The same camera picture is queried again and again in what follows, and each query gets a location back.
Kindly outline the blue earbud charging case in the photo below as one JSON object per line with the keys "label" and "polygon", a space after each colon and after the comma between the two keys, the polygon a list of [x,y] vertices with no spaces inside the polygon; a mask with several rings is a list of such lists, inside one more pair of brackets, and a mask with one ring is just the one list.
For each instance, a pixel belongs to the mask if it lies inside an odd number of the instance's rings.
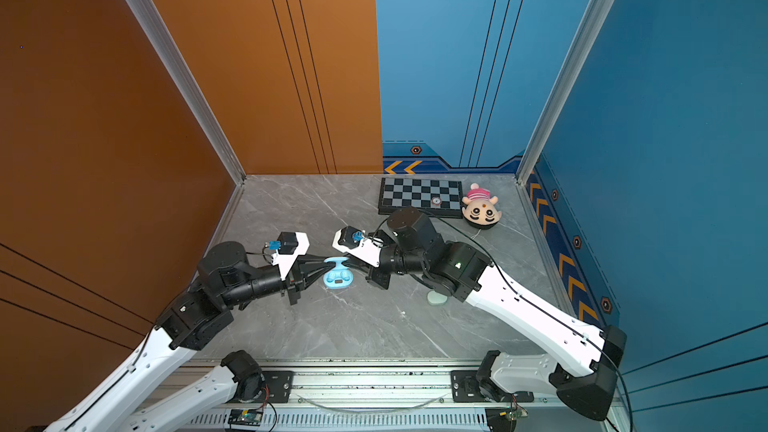
{"label": "blue earbud charging case", "polygon": [[330,290],[338,290],[349,287],[354,280],[353,273],[346,264],[347,257],[329,257],[324,260],[333,267],[323,276],[323,284]]}

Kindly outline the green earbud charging case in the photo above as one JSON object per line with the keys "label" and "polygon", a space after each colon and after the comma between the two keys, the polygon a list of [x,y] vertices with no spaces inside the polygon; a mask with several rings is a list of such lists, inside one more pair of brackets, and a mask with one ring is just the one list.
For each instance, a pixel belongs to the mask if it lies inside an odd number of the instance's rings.
{"label": "green earbud charging case", "polygon": [[427,293],[426,299],[427,299],[427,303],[430,306],[441,306],[447,302],[448,297],[438,292],[435,292],[433,290],[430,290]]}

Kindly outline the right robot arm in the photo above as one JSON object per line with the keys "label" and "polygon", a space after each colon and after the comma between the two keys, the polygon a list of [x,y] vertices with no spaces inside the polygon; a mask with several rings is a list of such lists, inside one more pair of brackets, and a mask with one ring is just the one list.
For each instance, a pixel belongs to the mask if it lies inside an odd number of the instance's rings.
{"label": "right robot arm", "polygon": [[489,313],[540,347],[538,355],[486,353],[475,373],[480,395],[516,401],[520,393],[556,396],[594,421],[605,421],[623,380],[618,370],[626,335],[583,322],[515,282],[477,244],[447,241],[430,217],[400,209],[386,231],[346,226],[334,248],[365,264],[367,279],[386,290],[393,275],[413,275],[432,291]]}

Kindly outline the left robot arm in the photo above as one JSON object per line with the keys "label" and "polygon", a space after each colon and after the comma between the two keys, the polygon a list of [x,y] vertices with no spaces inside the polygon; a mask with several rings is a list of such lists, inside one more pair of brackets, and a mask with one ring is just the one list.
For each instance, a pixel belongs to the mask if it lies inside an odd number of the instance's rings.
{"label": "left robot arm", "polygon": [[195,280],[165,308],[141,344],[48,430],[173,431],[230,400],[268,403],[271,389],[261,366],[249,353],[235,351],[192,385],[150,408],[141,406],[233,322],[235,309],[273,294],[297,302],[303,290],[333,269],[333,262],[307,250],[306,235],[294,234],[269,264],[255,267],[239,242],[212,247],[198,263]]}

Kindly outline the black grey checkerboard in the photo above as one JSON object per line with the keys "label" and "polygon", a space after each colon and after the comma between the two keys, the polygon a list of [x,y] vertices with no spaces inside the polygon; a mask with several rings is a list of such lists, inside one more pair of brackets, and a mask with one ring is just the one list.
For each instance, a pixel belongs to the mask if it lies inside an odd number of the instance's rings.
{"label": "black grey checkerboard", "polygon": [[[433,196],[441,198],[439,206],[431,203]],[[381,179],[377,211],[379,215],[389,215],[413,207],[436,217],[459,219],[463,196],[459,181],[388,176]]]}

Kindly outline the pink plush doll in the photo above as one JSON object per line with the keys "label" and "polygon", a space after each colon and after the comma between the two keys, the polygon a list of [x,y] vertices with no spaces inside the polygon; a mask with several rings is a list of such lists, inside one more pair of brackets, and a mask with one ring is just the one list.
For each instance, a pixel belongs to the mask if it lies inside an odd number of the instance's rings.
{"label": "pink plush doll", "polygon": [[502,212],[497,208],[498,197],[477,183],[470,186],[462,198],[462,216],[466,222],[477,229],[490,229],[498,224]]}

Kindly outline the left green circuit board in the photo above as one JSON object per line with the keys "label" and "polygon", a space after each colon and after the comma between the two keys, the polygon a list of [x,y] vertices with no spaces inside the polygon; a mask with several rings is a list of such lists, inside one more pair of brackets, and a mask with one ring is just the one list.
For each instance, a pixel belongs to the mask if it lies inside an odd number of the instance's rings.
{"label": "left green circuit board", "polygon": [[230,427],[260,427],[263,417],[260,409],[231,409],[227,423]]}

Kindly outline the green circuit board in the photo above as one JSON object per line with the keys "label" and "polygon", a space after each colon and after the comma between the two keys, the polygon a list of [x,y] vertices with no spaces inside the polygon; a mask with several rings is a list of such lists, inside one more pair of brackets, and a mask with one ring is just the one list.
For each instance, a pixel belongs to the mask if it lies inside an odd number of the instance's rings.
{"label": "green circuit board", "polygon": [[519,404],[513,404],[505,411],[501,412],[499,414],[500,417],[504,418],[508,422],[516,422],[520,419],[527,418],[529,416],[528,411],[522,407]]}
{"label": "green circuit board", "polygon": [[260,409],[231,409],[227,423],[230,427],[260,427],[263,417]]}

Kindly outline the right green circuit board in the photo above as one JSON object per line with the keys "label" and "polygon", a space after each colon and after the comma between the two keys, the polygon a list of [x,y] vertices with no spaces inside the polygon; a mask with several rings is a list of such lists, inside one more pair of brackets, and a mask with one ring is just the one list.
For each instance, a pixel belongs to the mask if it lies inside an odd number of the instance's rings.
{"label": "right green circuit board", "polygon": [[505,411],[501,412],[499,414],[500,417],[504,418],[508,422],[516,422],[520,419],[527,418],[529,416],[528,411],[522,407],[519,404],[513,404]]}

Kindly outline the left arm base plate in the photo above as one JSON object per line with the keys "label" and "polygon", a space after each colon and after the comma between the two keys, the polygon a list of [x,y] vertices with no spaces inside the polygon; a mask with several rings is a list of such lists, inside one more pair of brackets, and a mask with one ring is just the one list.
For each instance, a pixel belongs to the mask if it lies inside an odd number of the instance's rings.
{"label": "left arm base plate", "polygon": [[285,404],[289,402],[293,381],[293,371],[263,371],[246,377],[238,385],[235,399],[242,403]]}

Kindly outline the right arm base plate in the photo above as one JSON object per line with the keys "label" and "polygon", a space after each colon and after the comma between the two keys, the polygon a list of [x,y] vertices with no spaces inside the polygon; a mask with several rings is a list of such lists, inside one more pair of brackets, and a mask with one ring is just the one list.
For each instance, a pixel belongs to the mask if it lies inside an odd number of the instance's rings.
{"label": "right arm base plate", "polygon": [[452,400],[455,403],[533,403],[532,392],[504,392],[489,381],[481,382],[474,370],[453,370],[449,373]]}

